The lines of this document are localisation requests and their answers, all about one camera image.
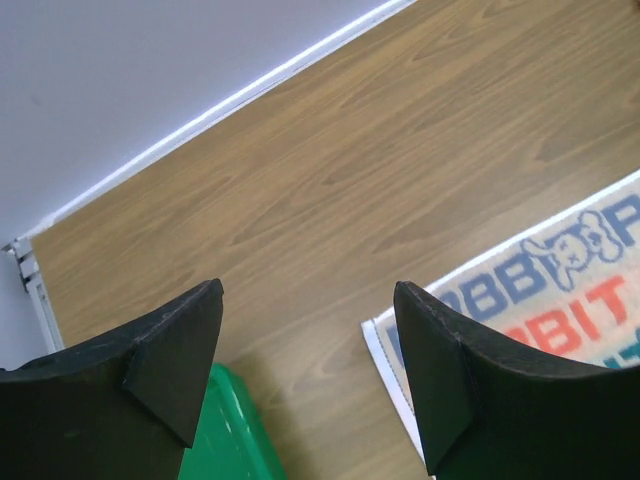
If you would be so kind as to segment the rabbit print towel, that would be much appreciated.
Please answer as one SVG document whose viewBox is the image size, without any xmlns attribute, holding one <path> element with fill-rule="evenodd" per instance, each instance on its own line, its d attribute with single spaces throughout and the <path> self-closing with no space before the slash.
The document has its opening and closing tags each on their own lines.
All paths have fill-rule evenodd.
<svg viewBox="0 0 640 480">
<path fill-rule="evenodd" d="M 633 173 L 426 286 L 534 348 L 609 368 L 639 362 L 639 175 Z"/>
</svg>

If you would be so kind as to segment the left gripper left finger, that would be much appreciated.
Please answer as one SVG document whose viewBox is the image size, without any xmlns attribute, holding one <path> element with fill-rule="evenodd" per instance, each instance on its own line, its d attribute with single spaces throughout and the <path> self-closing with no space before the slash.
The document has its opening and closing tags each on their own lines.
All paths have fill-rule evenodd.
<svg viewBox="0 0 640 480">
<path fill-rule="evenodd" d="M 126 324 L 1 372 L 4 479 L 175 479 L 223 316 L 206 280 Z"/>
</svg>

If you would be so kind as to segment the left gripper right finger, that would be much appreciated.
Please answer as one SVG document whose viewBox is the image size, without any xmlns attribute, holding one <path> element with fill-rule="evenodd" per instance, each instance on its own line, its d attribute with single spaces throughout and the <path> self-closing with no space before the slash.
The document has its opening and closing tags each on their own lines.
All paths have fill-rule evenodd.
<svg viewBox="0 0 640 480">
<path fill-rule="evenodd" d="M 439 479 L 635 479 L 639 370 L 555 356 L 394 290 L 424 463 Z"/>
</svg>

